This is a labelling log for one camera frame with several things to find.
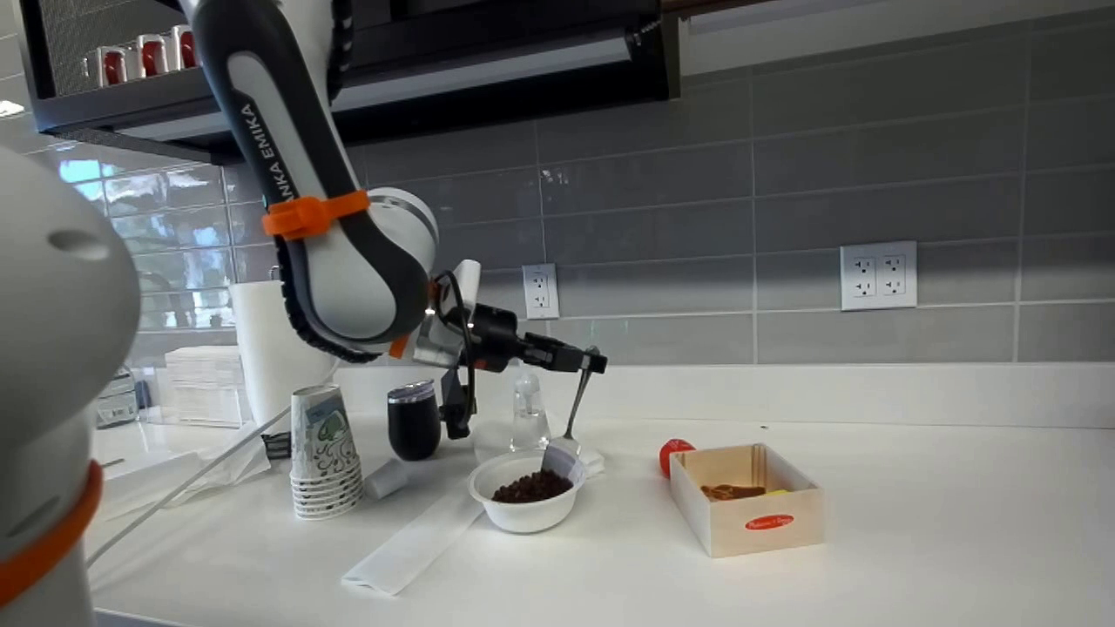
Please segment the cake slicer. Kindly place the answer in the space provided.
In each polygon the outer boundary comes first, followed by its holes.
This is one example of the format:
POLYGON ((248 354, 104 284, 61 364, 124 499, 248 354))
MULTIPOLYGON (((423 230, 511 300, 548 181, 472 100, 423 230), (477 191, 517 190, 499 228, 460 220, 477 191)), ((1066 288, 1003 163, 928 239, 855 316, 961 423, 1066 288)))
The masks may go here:
POLYGON ((568 416, 565 432, 558 438, 549 441, 542 457, 542 471, 546 471, 565 479, 570 483, 576 483, 578 481, 575 467, 578 462, 580 462, 581 445, 574 437, 575 418, 578 416, 578 412, 580 412, 583 396, 585 396, 585 390, 592 373, 594 372, 592 369, 593 358, 600 356, 601 353, 597 346, 589 346, 586 349, 585 361, 583 361, 580 369, 580 382, 578 382, 575 395, 568 416))

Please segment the white bowl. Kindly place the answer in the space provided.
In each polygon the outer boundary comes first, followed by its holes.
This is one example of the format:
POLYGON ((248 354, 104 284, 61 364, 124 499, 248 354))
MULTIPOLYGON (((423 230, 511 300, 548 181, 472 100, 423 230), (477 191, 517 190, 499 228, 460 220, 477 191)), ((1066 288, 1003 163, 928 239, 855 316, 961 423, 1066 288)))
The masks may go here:
POLYGON ((495 456, 482 462, 471 472, 471 496, 484 508, 491 523, 510 533, 537 533, 562 523, 572 512, 578 490, 583 488, 588 471, 576 457, 558 462, 550 472, 569 484, 560 495, 530 502, 503 502, 495 500, 500 489, 542 471, 542 451, 517 451, 495 456))

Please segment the clear bottle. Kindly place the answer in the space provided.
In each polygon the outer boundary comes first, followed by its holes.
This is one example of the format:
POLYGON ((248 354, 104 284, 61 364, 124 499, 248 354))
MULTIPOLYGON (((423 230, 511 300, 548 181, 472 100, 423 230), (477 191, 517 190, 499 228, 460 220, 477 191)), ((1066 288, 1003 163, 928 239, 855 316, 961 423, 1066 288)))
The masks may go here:
POLYGON ((513 393, 510 448, 512 451, 546 448, 551 432, 537 375, 526 369, 518 369, 513 393))

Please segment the black tumbler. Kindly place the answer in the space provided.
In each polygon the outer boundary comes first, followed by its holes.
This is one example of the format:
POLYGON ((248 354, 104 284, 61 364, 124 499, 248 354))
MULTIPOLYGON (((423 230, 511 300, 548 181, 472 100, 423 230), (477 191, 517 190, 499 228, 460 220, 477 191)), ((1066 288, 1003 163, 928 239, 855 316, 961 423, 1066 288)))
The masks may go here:
POLYGON ((430 459, 442 444, 442 413, 434 382, 410 382, 387 393, 388 438, 406 462, 430 459))

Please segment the heap of dark brown pieces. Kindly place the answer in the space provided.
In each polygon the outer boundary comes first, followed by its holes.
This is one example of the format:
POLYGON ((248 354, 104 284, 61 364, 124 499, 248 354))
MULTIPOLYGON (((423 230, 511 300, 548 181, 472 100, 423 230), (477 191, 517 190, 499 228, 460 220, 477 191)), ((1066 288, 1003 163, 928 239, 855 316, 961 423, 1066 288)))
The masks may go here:
POLYGON ((573 485, 573 481, 555 473, 552 469, 539 469, 537 472, 525 474, 498 488, 491 496, 491 501, 508 504, 542 502, 564 495, 573 485))

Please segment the small white cylinder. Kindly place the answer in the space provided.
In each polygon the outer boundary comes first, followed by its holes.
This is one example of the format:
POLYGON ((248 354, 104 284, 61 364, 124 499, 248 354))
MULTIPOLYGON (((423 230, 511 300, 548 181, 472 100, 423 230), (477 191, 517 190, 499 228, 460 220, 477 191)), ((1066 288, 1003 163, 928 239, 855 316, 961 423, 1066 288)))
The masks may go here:
POLYGON ((406 488, 408 483, 407 467, 399 459, 389 459, 382 462, 379 467, 367 473, 362 480, 365 496, 370 496, 371 500, 376 501, 394 495, 399 489, 406 488))

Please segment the red round toy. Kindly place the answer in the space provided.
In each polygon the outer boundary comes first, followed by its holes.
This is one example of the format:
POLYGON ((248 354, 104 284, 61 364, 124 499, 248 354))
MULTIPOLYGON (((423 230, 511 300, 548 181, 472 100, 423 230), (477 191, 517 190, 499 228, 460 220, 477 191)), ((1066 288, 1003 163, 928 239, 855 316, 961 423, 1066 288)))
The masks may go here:
POLYGON ((683 438, 670 438, 662 444, 659 448, 659 469, 661 474, 669 479, 672 476, 672 457, 676 454, 681 454, 690 451, 696 451, 694 445, 683 438))

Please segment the paper towel roll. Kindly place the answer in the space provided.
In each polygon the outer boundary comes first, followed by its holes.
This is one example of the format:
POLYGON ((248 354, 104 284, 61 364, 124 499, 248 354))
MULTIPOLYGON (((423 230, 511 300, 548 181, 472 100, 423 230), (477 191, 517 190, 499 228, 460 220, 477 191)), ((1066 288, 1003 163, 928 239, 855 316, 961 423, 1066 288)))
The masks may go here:
POLYGON ((332 382, 340 361, 294 331, 277 280, 230 286, 248 406, 256 423, 283 409, 295 390, 332 382))

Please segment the stack of white napkins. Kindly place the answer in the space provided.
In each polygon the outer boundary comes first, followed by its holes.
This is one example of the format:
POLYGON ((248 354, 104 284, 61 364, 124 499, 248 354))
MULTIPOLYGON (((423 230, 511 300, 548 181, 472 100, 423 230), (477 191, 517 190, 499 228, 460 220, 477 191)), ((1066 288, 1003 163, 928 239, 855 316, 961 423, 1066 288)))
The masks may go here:
POLYGON ((164 417, 172 423, 240 428, 253 421, 236 346, 183 347, 165 354, 164 417))

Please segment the wooden box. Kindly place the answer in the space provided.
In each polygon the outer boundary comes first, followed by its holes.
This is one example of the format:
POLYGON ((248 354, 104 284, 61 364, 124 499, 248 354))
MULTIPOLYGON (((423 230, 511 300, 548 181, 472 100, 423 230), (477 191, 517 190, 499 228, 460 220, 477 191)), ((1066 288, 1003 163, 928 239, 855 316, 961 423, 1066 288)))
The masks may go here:
POLYGON ((710 558, 823 543, 824 489, 766 443, 697 448, 672 457, 673 504, 710 558), (710 502, 701 485, 791 489, 789 495, 710 502))

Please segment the white paper sheet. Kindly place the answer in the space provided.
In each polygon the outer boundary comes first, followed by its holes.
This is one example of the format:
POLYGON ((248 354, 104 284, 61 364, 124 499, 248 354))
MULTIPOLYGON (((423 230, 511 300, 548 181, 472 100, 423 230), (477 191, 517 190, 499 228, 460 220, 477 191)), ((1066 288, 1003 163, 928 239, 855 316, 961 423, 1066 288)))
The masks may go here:
MULTIPOLYGON (((134 454, 116 454, 101 464, 104 485, 97 517, 114 519, 128 515, 159 502, 173 489, 226 453, 227 445, 216 444, 191 451, 151 451, 134 454)), ((178 505, 206 492, 209 489, 235 488, 235 485, 266 473, 272 467, 262 441, 244 444, 227 459, 220 461, 190 488, 174 496, 172 505, 178 505)))

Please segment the row of red white cups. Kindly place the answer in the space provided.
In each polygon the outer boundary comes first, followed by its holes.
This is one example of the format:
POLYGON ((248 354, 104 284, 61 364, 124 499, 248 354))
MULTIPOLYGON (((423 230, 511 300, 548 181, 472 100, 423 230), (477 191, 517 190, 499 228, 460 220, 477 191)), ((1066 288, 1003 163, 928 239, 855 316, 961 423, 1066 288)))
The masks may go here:
POLYGON ((163 33, 140 33, 126 44, 99 46, 84 56, 84 84, 105 88, 198 68, 191 25, 174 25, 163 33))

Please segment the single wall socket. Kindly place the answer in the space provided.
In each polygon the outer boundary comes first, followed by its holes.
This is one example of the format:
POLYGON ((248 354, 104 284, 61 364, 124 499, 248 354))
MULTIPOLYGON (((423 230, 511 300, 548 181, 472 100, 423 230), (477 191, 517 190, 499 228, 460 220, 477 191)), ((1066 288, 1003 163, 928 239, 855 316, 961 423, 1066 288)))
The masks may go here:
POLYGON ((522 266, 526 318, 550 320, 560 318, 558 267, 522 266))

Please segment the dark wall cabinet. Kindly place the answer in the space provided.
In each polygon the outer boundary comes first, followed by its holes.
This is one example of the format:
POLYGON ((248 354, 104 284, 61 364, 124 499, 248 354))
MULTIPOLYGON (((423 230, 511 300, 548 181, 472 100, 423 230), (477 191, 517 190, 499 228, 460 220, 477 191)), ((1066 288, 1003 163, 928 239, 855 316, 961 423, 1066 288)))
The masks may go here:
MULTIPOLYGON (((96 52, 186 25, 196 0, 0 0, 40 134, 240 162, 206 77, 100 84, 96 52)), ((339 0, 352 44, 332 99, 346 144, 665 100, 679 52, 661 0, 339 0)))

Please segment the double wall socket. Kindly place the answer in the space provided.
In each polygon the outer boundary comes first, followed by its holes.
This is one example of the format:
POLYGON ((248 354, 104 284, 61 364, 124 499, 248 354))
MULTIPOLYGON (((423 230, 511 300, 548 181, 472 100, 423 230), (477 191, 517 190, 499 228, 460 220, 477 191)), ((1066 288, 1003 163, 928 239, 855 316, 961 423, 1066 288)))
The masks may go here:
POLYGON ((841 310, 917 308, 917 242, 840 247, 841 310))

